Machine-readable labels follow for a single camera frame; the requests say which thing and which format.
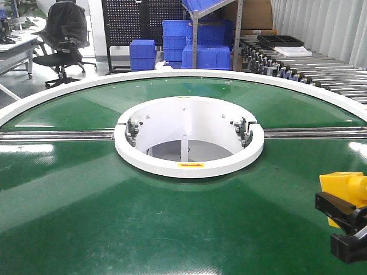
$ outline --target yellow label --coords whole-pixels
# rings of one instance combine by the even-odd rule
[[[179,167],[189,167],[189,168],[202,168],[204,167],[204,164],[200,162],[180,162],[178,166]]]

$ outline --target circular conveyor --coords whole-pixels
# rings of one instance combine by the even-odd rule
[[[126,110],[166,97],[246,109],[264,130],[261,154],[206,178],[136,168],[114,128]],[[2,109],[0,125],[0,274],[365,271],[331,255],[339,229],[314,206],[320,174],[365,170],[367,113],[351,99],[255,74],[138,72],[30,96]]]

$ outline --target white curtain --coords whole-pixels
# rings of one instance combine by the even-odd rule
[[[272,0],[273,25],[308,49],[367,67],[367,0]]]

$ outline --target black tray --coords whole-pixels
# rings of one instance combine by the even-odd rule
[[[268,47],[302,47],[302,41],[292,36],[257,36]]]

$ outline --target metal shelf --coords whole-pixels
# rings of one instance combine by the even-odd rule
[[[199,10],[198,11],[198,19],[200,19],[200,18],[208,15],[209,13],[212,13],[212,12],[214,12],[214,11],[216,11],[216,10],[218,10],[218,9],[220,9],[220,8],[226,6],[229,3],[232,3],[234,1],[235,0],[222,0],[218,3],[215,3],[213,6],[207,7],[206,9],[203,9],[203,10]],[[190,11],[189,9],[187,9],[187,10],[189,11],[191,18],[193,18],[193,16],[194,16],[193,12],[194,11]]]
[[[213,6],[207,7],[203,10],[194,10],[191,11],[182,4],[185,9],[189,12],[191,19],[193,21],[193,69],[197,68],[197,32],[198,32],[198,20],[209,13],[212,13],[232,2],[235,0],[222,0],[220,2],[215,3]],[[241,34],[241,20],[242,20],[242,8],[243,2],[238,1],[238,8],[237,8],[237,20],[236,20],[236,34],[235,34],[235,44],[233,46],[233,68],[232,70],[237,71],[237,58],[239,55],[239,47],[240,47],[240,34]]]

